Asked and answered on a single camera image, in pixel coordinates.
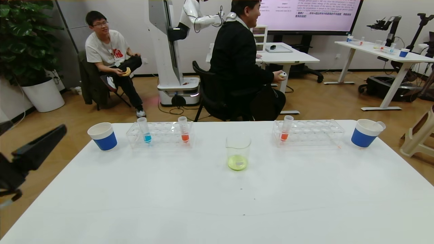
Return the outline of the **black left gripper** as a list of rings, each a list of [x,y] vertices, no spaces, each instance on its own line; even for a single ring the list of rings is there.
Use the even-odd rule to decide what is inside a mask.
[[[16,191],[26,181],[22,171],[37,170],[67,133],[65,124],[48,131],[12,152],[12,163],[0,154],[0,186],[7,191]]]

